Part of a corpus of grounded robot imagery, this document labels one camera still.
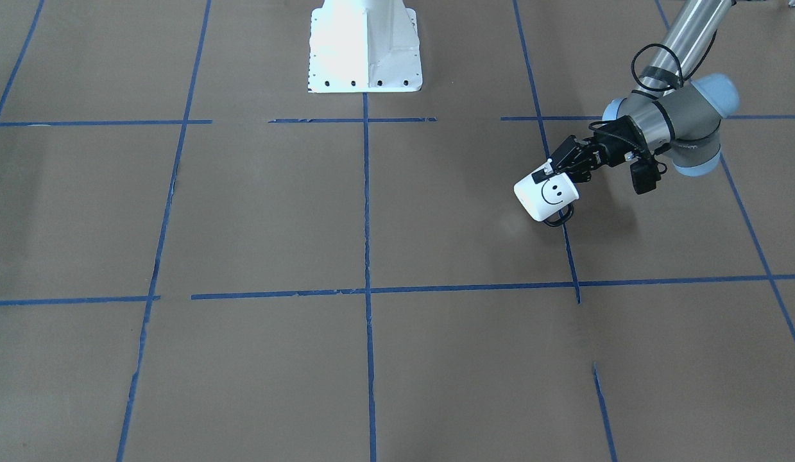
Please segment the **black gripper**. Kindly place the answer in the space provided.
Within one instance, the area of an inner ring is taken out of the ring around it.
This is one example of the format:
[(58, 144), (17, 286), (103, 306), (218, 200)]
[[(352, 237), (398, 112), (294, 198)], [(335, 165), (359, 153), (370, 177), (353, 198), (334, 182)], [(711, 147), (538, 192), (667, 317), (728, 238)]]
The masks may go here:
[(619, 166), (627, 154), (642, 151), (642, 140), (631, 118), (592, 122), (588, 129), (593, 132), (591, 137), (579, 140), (576, 135), (568, 135), (553, 150), (549, 162), (531, 173), (535, 185), (553, 178), (560, 182), (589, 182), (594, 170)]

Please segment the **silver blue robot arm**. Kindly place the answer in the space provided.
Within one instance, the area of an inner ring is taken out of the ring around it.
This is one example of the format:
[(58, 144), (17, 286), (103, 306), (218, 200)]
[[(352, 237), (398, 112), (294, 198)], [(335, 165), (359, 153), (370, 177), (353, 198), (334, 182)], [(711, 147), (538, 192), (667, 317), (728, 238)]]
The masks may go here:
[(728, 76), (694, 73), (708, 55), (718, 27), (732, 1), (687, 1), (664, 41), (647, 45), (655, 55), (640, 73), (635, 88), (613, 100), (599, 122), (590, 123), (591, 137), (571, 135), (549, 161), (529, 178), (535, 183), (566, 176), (574, 184), (588, 182), (602, 166), (631, 166), (638, 195), (655, 190), (667, 155), (684, 175), (705, 175), (722, 154), (719, 128), (739, 107), (739, 93)]

